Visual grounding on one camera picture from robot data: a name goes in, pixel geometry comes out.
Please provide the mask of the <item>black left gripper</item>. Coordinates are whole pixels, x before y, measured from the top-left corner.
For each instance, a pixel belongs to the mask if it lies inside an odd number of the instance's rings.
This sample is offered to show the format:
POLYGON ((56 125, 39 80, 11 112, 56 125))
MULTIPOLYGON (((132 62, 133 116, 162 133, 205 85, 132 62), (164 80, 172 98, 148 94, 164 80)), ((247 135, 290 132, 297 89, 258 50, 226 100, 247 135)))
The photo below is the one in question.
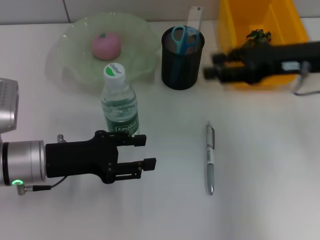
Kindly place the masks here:
POLYGON ((115 144, 108 132, 98 130, 89 140, 48 143, 45 145, 46 176, 57 178, 92 174, 105 184, 140 179, 143 171, 155 169, 156 158, 118 163, 117 147, 143 147, 146 141, 144 134, 132 136, 121 133, 116 136, 115 144))

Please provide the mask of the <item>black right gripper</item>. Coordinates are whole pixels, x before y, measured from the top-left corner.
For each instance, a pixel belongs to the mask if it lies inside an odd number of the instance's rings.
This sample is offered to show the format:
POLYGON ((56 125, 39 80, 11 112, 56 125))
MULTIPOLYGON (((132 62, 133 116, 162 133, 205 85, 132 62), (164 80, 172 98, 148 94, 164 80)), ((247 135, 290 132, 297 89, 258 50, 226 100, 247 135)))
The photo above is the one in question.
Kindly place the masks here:
POLYGON ((242 62, 242 66, 213 66, 203 69, 206 80, 218 79, 222 84, 256 85, 277 75, 320 72, 320 42, 233 48, 211 56, 213 63, 242 62))

